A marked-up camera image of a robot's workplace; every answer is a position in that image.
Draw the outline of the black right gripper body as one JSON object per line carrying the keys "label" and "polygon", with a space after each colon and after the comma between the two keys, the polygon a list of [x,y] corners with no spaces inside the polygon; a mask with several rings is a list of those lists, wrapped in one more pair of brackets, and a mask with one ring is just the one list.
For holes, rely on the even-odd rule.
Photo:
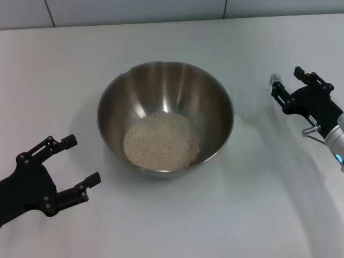
{"label": "black right gripper body", "polygon": [[336,127],[337,119],[343,111],[331,100],[329,91],[322,88],[303,87],[292,94],[282,91],[285,114],[298,114],[311,125],[319,125],[319,134],[326,137]]}

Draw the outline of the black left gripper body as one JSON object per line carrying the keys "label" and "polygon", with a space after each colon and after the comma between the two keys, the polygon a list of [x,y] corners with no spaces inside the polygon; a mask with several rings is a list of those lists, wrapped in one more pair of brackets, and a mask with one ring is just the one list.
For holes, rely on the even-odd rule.
{"label": "black left gripper body", "polygon": [[29,153],[19,154],[14,172],[1,180],[1,225],[31,210],[55,215],[56,194],[47,169]]}

